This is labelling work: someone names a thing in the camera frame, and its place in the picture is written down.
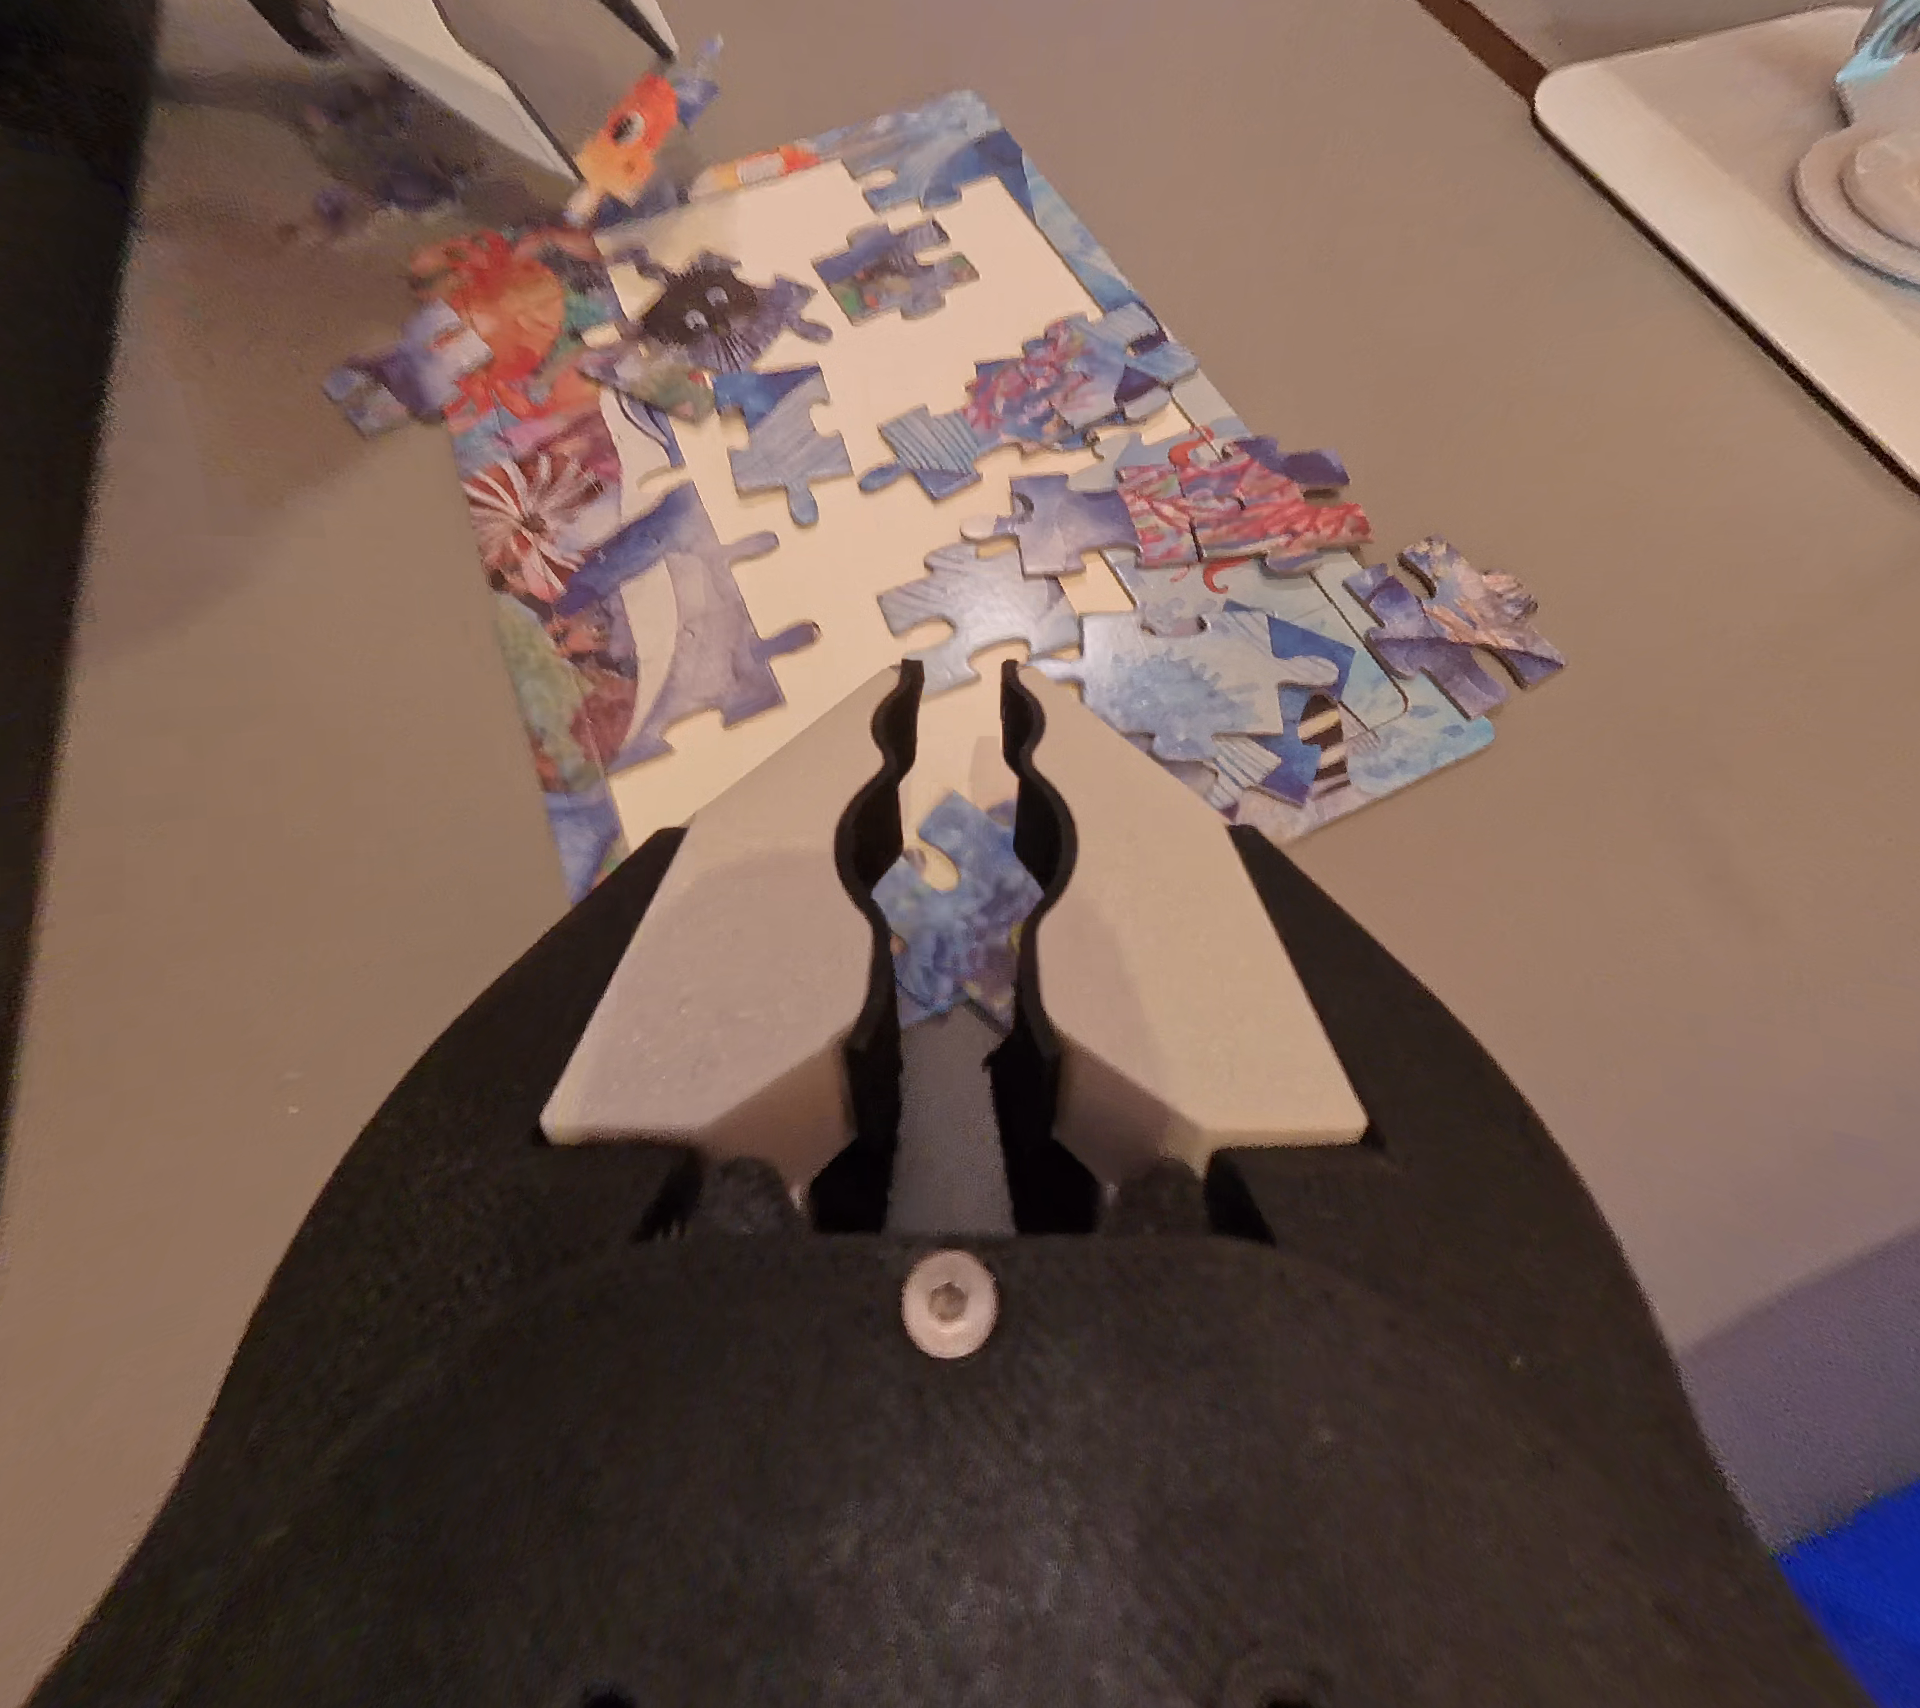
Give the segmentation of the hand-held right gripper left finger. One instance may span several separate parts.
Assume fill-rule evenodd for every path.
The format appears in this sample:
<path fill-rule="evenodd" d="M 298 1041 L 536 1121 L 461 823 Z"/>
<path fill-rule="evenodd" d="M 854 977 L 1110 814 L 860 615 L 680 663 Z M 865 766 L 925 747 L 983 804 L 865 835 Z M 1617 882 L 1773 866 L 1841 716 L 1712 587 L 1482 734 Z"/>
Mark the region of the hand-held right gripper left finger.
<path fill-rule="evenodd" d="M 819 1229 L 878 1229 L 902 1117 L 875 882 L 902 856 L 923 668 L 902 663 L 685 827 L 538 1130 L 770 1166 Z"/>

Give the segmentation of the light blue fish tab piece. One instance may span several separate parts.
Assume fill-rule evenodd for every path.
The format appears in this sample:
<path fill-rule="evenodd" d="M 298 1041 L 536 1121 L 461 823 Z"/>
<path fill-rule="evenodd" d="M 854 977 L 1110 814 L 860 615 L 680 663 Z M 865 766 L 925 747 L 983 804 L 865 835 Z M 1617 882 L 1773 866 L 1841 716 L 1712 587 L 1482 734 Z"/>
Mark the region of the light blue fish tab piece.
<path fill-rule="evenodd" d="M 1018 804 L 947 790 L 875 882 L 889 934 L 898 1026 L 972 1007 L 994 1036 L 1013 1029 L 1019 924 L 1040 887 L 1018 856 Z"/>

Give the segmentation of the orange print puzzle piece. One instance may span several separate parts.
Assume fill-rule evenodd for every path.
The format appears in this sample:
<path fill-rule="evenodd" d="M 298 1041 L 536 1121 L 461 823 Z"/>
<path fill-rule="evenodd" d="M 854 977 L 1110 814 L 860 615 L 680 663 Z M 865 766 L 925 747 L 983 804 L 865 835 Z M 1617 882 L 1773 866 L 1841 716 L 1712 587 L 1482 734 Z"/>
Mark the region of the orange print puzzle piece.
<path fill-rule="evenodd" d="M 589 228 L 612 212 L 633 212 L 663 184 L 663 152 L 671 151 L 719 95 L 721 37 L 708 37 L 692 58 L 646 72 L 626 87 L 595 134 L 575 158 L 578 190 L 563 217 Z"/>

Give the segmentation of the purple white sail puzzle piece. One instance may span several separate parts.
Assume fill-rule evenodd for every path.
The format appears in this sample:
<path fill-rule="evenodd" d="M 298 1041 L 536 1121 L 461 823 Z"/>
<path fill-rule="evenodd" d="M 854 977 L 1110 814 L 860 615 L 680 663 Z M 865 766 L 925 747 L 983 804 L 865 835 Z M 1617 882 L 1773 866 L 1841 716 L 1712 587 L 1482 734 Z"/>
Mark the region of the purple white sail puzzle piece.
<path fill-rule="evenodd" d="M 813 621 L 761 636 L 745 603 L 712 603 L 680 621 L 663 689 L 633 706 L 609 771 L 622 771 L 671 752 L 670 734 L 692 716 L 719 716 L 725 729 L 786 702 L 776 663 L 822 640 Z"/>

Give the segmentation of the lavender white whale puzzle piece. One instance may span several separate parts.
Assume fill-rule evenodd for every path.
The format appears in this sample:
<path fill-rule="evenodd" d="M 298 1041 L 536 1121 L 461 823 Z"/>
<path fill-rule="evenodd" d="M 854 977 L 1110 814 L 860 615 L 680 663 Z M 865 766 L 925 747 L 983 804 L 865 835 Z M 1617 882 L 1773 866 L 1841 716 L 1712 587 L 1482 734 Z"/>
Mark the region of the lavender white whale puzzle piece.
<path fill-rule="evenodd" d="M 671 561 L 675 621 L 685 636 L 757 636 L 754 607 L 734 572 L 780 552 L 780 535 L 757 528 L 734 544 L 719 538 L 708 520 L 697 520 Z"/>

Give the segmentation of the lavender pink spiky puzzle piece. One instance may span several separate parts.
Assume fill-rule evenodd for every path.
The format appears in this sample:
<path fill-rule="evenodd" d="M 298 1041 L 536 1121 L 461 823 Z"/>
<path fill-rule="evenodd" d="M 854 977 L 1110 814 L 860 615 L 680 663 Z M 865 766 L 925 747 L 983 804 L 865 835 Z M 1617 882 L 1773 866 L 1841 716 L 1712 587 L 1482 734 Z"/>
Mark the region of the lavender pink spiky puzzle piece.
<path fill-rule="evenodd" d="M 1533 594 L 1508 568 L 1475 568 L 1452 544 L 1407 544 L 1397 565 L 1343 579 L 1365 615 L 1365 646 L 1399 679 L 1426 679 L 1475 724 L 1569 663 L 1537 630 Z"/>

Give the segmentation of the black sea urchin puzzle piece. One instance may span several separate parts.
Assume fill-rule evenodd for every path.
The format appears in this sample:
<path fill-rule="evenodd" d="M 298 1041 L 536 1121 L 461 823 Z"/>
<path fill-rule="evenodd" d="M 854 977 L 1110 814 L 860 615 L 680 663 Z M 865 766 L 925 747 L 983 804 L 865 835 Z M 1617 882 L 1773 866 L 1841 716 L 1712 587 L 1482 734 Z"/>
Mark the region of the black sea urchin puzzle piece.
<path fill-rule="evenodd" d="M 782 331 L 803 343 L 833 339 L 830 325 L 805 316 L 813 287 L 786 275 L 750 283 L 734 258 L 697 252 L 685 269 L 666 269 L 651 247 L 633 245 L 612 252 L 609 265 L 633 269 L 633 275 L 663 287 L 643 316 L 622 325 L 618 348 L 603 351 L 609 368 L 675 361 L 708 373 L 736 373 L 757 368 Z"/>

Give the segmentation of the red green coral puzzle piece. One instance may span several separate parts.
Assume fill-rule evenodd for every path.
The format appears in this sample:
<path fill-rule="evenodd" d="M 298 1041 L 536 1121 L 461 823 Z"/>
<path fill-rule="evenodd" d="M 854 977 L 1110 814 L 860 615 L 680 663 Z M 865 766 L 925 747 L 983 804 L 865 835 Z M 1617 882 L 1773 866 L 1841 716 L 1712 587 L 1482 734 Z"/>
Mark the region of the red green coral puzzle piece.
<path fill-rule="evenodd" d="M 1127 444 L 1116 456 L 1116 497 L 1132 520 L 1132 544 L 1144 568 L 1178 568 L 1230 545 L 1244 515 L 1244 464 L 1235 447 L 1206 431 L 1181 431 L 1166 444 Z"/>

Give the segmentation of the purple eyelash puzzle piece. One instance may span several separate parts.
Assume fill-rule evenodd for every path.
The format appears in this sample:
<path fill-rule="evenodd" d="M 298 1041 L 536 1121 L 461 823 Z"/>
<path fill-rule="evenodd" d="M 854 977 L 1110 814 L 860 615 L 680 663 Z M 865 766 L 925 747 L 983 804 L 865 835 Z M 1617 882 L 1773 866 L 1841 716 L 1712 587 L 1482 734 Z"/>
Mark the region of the purple eyelash puzzle piece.
<path fill-rule="evenodd" d="M 1013 475 L 1002 515 L 968 515 L 963 544 L 1011 544 L 1023 580 L 1064 580 L 1085 556 L 1141 556 L 1136 520 L 1116 491 L 1074 491 L 1067 475 Z"/>

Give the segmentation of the red coral purple puzzle piece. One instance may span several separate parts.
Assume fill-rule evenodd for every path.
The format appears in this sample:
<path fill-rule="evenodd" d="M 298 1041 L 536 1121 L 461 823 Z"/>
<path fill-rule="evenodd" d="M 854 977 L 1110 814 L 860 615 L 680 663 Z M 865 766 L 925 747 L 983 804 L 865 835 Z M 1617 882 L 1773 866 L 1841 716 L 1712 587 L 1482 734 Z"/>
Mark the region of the red coral purple puzzle piece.
<path fill-rule="evenodd" d="M 1262 561 L 1268 572 L 1328 552 L 1374 544 L 1374 520 L 1347 502 L 1348 475 L 1328 447 L 1288 452 L 1268 437 L 1238 437 L 1187 472 L 1181 492 L 1202 561 Z"/>

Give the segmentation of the urchin green coral puzzle piece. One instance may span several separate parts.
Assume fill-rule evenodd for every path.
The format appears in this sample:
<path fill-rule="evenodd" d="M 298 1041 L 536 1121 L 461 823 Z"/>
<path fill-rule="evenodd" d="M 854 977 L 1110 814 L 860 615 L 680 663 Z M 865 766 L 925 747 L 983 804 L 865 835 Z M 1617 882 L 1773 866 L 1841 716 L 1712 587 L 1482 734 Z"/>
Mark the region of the urchin green coral puzzle piece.
<path fill-rule="evenodd" d="M 609 343 L 589 348 L 578 372 L 612 390 L 622 405 L 652 409 L 671 424 L 703 424 L 719 414 L 716 379 L 697 368 L 685 351 L 666 351 L 651 343 Z"/>

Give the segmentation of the sea print puzzle board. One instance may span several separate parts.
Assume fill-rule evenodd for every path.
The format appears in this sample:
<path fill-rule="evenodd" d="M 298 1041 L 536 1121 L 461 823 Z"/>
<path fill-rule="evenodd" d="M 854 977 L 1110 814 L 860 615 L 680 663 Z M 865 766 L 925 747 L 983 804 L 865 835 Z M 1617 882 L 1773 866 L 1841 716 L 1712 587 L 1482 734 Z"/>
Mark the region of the sea print puzzle board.
<path fill-rule="evenodd" d="M 538 804 L 575 903 L 646 835 L 687 817 L 870 672 L 942 641 L 947 636 L 942 623 L 896 640 L 875 612 L 875 594 L 915 580 L 928 552 L 963 544 L 968 515 L 1002 515 L 1013 475 L 1067 475 L 1074 491 L 1101 491 L 1101 465 L 1124 437 L 1262 431 L 1245 428 L 1195 372 L 1170 390 L 1156 418 L 1097 424 L 1085 447 L 999 447 L 980 464 L 980 486 L 963 497 L 928 502 L 915 480 L 875 497 L 858 491 L 858 479 L 884 464 L 884 421 L 915 405 L 961 405 L 976 363 L 1019 356 L 1058 316 L 1093 316 L 1119 301 L 1144 301 L 1027 158 L 1031 217 L 999 179 L 963 189 L 954 207 L 934 213 L 910 207 L 875 213 L 846 174 L 846 158 L 875 143 L 946 129 L 985 134 L 994 126 L 1002 121 L 980 95 L 954 92 L 923 112 L 884 114 L 867 126 L 721 163 L 675 207 L 626 224 L 483 228 L 428 245 L 414 261 L 416 310 L 396 339 L 441 351 L 447 372 L 459 373 L 455 400 L 442 405 L 441 421 L 425 424 L 442 428 L 450 444 L 479 565 L 492 594 L 496 646 L 515 689 Z M 918 217 L 937 217 L 947 228 L 952 247 L 980 269 L 980 283 L 952 292 L 946 310 L 925 321 L 887 314 L 849 325 L 809 275 L 809 261 L 836 252 L 860 224 L 887 223 L 902 228 Z M 697 252 L 719 252 L 734 258 L 750 283 L 786 275 L 813 287 L 805 316 L 830 325 L 833 339 L 803 343 L 782 331 L 754 368 L 819 363 L 827 372 L 830 400 L 813 409 L 813 428 L 841 431 L 854 479 L 813 486 L 813 528 L 795 528 L 780 492 L 734 492 L 725 456 L 745 444 L 734 414 L 675 424 L 685 479 L 643 497 L 618 497 L 612 444 L 601 424 L 601 388 L 578 372 L 578 361 L 589 348 L 618 343 L 622 325 L 640 321 L 659 297 L 652 278 L 609 265 L 612 252 L 633 245 L 651 247 L 666 269 L 685 269 Z M 1262 437 L 1285 447 L 1314 447 L 1309 428 L 1264 428 Z M 734 729 L 712 712 L 692 716 L 670 734 L 671 752 L 609 771 L 633 706 L 666 679 L 680 626 L 675 559 L 626 580 L 614 599 L 578 612 L 555 612 L 555 599 L 585 556 L 685 480 L 697 486 L 719 538 L 734 544 L 757 528 L 780 535 L 776 556 L 734 572 L 757 630 L 776 636 L 786 623 L 813 621 L 822 640 L 776 663 L 786 694 L 780 712 Z M 1322 561 L 1309 579 L 1244 584 L 1238 599 L 1208 615 L 1264 612 L 1365 646 L 1365 615 L 1343 594 L 1348 568 L 1365 568 L 1365 552 L 1348 561 Z M 1085 568 L 1064 579 L 1058 587 L 1079 621 L 1141 615 L 1097 556 L 1085 556 Z M 923 747 L 907 784 L 907 845 L 947 790 L 976 807 L 1013 798 L 1013 775 L 1002 770 L 994 740 L 999 668 L 1005 663 L 1050 666 L 1074 654 L 1031 663 L 1019 641 L 990 646 L 972 663 L 980 672 L 972 689 L 923 694 Z M 1490 716 L 1468 724 L 1426 679 L 1392 679 L 1407 694 L 1407 716 L 1354 740 L 1347 748 L 1347 784 L 1309 807 L 1229 790 L 1215 775 L 1215 752 L 1212 762 L 1160 766 L 1229 817 L 1253 823 L 1274 842 L 1292 842 L 1478 757 L 1495 740 Z"/>

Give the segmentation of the dark blue fin puzzle piece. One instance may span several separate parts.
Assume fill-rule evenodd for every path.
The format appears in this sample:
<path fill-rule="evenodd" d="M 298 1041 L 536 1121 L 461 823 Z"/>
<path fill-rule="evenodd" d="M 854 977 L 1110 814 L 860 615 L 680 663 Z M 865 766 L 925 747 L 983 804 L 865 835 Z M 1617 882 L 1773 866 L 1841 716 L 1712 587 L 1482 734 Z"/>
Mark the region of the dark blue fin puzzle piece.
<path fill-rule="evenodd" d="M 564 580 L 555 612 L 614 599 L 626 580 L 671 561 L 698 559 L 716 544 L 708 509 L 692 480 L 663 492 L 651 512 L 626 520 Z"/>

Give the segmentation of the blue red coral puzzle piece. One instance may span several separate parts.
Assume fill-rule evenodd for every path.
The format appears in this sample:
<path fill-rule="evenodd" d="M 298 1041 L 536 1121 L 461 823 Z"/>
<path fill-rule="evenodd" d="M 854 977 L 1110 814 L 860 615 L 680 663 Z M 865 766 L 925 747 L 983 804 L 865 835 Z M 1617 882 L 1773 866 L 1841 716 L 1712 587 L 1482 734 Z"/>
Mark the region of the blue red coral puzzle piece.
<path fill-rule="evenodd" d="M 1097 400 L 1085 343 L 1067 331 L 1045 331 L 1011 361 L 983 361 L 961 405 L 980 447 L 1085 447 L 1088 400 Z"/>

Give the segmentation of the blue plastic bin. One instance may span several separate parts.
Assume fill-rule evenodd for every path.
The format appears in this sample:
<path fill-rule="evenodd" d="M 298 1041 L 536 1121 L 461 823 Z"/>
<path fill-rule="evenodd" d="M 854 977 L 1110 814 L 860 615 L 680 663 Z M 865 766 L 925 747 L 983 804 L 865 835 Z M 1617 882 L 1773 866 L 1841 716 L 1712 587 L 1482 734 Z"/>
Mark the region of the blue plastic bin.
<path fill-rule="evenodd" d="M 1872 1706 L 1916 1706 L 1916 1483 L 1773 1554 Z"/>

